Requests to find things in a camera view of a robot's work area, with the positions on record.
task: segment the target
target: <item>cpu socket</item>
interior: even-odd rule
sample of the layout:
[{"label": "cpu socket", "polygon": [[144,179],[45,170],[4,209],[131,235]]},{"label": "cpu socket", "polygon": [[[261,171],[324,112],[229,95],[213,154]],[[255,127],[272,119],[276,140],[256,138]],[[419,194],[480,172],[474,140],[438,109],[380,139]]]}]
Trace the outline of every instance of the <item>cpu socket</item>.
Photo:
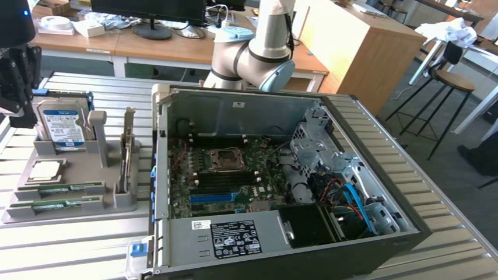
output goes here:
[{"label": "cpu socket", "polygon": [[245,167],[239,148],[211,150],[209,156],[213,171],[241,170]]}]

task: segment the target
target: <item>sticker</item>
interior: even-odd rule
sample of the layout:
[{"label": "sticker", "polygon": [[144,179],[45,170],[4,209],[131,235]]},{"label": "sticker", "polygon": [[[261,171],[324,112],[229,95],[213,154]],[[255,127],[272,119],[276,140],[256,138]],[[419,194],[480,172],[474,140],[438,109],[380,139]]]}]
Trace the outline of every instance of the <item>sticker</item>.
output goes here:
[{"label": "sticker", "polygon": [[233,108],[244,108],[245,107],[245,102],[233,102],[232,107]]},{"label": "sticker", "polygon": [[211,225],[211,220],[192,220],[192,230],[195,229],[208,229]]},{"label": "sticker", "polygon": [[211,225],[211,237],[217,259],[263,252],[253,220],[213,223]]},{"label": "sticker", "polygon": [[90,53],[110,54],[110,51],[97,50],[94,48],[88,48],[86,51]]},{"label": "sticker", "polygon": [[78,115],[74,110],[44,110],[42,115],[53,143],[64,147],[85,143],[81,127],[76,124]]}]

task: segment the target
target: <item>power supply label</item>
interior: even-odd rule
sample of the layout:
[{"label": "power supply label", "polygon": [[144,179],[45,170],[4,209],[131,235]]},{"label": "power supply label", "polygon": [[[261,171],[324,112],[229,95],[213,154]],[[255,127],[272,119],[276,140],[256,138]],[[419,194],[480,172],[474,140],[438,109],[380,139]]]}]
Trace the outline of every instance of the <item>power supply label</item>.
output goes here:
[{"label": "power supply label", "polygon": [[211,237],[217,259],[261,253],[253,220],[212,223]]}]

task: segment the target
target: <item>white cloth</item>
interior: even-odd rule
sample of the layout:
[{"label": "white cloth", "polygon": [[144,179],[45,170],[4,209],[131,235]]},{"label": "white cloth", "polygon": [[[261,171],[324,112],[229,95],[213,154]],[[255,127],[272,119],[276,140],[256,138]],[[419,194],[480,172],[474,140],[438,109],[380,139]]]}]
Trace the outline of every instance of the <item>white cloth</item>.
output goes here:
[{"label": "white cloth", "polygon": [[426,43],[438,39],[446,42],[451,41],[463,48],[468,47],[476,39],[474,28],[466,26],[460,17],[450,22],[439,22],[435,24],[423,23],[415,31],[427,37]]},{"label": "white cloth", "polygon": [[94,20],[104,26],[105,30],[112,28],[122,29],[141,22],[137,17],[122,17],[108,13],[93,12],[85,14],[85,20]]}]

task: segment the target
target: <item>white box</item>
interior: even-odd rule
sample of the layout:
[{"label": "white box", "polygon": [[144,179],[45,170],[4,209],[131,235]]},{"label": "white box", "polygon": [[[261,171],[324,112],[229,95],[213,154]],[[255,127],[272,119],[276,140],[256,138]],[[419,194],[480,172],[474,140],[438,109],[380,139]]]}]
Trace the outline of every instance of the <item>white box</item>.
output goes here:
[{"label": "white box", "polygon": [[78,34],[86,38],[105,34],[104,26],[94,20],[86,19],[72,23]]}]

